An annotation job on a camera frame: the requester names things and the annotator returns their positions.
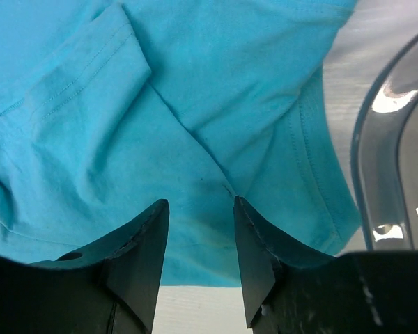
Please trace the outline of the turquoise t shirt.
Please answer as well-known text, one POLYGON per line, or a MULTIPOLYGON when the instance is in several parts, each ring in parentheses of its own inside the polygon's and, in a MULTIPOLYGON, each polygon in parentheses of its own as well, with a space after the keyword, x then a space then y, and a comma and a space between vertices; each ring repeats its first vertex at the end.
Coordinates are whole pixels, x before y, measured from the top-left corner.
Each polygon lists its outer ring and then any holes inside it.
POLYGON ((354 1, 0 1, 0 256, 169 201, 164 285, 237 287, 233 200, 336 255, 360 217, 323 61, 354 1))

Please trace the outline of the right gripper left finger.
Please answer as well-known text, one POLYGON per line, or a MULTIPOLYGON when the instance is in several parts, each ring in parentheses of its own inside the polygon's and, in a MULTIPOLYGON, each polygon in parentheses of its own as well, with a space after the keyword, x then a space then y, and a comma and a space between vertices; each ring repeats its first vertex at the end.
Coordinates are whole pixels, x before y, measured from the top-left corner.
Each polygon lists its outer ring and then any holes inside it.
POLYGON ((151 333, 169 231, 169 203, 160 199, 121 227, 56 260, 51 271, 96 267, 95 284, 151 333))

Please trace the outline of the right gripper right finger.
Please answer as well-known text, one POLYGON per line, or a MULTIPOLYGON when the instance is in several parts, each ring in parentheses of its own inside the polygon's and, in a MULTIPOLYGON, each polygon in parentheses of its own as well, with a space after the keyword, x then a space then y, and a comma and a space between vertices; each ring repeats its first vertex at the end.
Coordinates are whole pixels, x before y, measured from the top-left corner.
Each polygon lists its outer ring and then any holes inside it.
POLYGON ((233 217, 246 324, 252 328, 262 306, 291 269, 318 267, 334 257, 267 221, 241 196, 235 197, 233 217))

